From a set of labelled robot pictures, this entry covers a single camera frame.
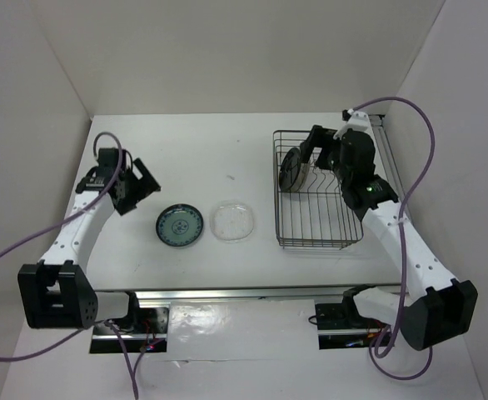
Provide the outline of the smoky glass square plate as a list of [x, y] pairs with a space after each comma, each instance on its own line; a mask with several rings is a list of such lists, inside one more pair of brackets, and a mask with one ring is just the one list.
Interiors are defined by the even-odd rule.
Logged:
[[298, 193], [303, 188], [310, 170], [311, 166], [308, 163], [299, 163], [299, 169], [297, 170], [296, 178], [290, 188], [291, 193]]

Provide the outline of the black round plate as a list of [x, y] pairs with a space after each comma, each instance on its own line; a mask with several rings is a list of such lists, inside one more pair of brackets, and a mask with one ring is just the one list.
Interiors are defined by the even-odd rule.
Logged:
[[301, 186], [301, 151], [292, 147], [281, 162], [278, 186], [282, 193], [295, 193]]

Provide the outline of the blue patterned round plate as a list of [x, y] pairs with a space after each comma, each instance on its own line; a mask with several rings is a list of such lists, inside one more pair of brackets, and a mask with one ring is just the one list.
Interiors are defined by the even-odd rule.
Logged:
[[192, 245], [202, 235], [204, 227], [204, 218], [200, 211], [185, 203], [167, 207], [155, 222], [157, 237], [172, 248]]

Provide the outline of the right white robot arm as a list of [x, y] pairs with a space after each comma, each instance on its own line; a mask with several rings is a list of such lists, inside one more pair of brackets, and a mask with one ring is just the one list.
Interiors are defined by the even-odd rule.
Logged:
[[315, 125], [300, 145], [301, 162], [320, 148], [320, 169], [334, 173], [341, 196], [363, 227], [381, 242], [401, 274], [401, 290], [393, 295], [372, 285], [345, 291], [341, 317], [351, 327], [374, 319], [391, 326], [415, 350], [421, 351], [469, 330], [478, 292], [459, 281], [436, 261], [405, 215], [392, 186], [376, 174], [376, 148], [366, 132], [342, 133]]

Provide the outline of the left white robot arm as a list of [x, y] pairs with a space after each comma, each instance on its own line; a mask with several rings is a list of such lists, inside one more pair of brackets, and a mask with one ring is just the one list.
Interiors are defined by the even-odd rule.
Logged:
[[161, 186], [141, 159], [127, 150], [103, 147], [75, 188], [73, 206], [52, 246], [34, 264], [20, 268], [17, 281], [27, 324], [34, 329], [90, 328], [111, 319], [135, 331], [142, 312], [128, 291], [95, 290], [87, 279], [92, 250], [107, 220], [136, 209]]

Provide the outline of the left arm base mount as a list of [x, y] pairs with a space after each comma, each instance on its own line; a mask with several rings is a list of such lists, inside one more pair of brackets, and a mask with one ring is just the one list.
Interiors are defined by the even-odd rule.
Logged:
[[[167, 351], [167, 332], [170, 317], [168, 304], [155, 307], [134, 307], [123, 318], [113, 321], [119, 331], [128, 353], [165, 353]], [[91, 354], [116, 354], [122, 346], [115, 332], [106, 325], [92, 330]]]

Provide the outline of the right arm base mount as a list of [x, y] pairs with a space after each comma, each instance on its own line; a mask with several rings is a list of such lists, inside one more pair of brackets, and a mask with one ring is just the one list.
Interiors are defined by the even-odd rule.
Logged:
[[314, 309], [307, 321], [317, 330], [320, 350], [368, 348], [385, 327], [377, 320], [350, 314], [344, 299], [316, 302]]

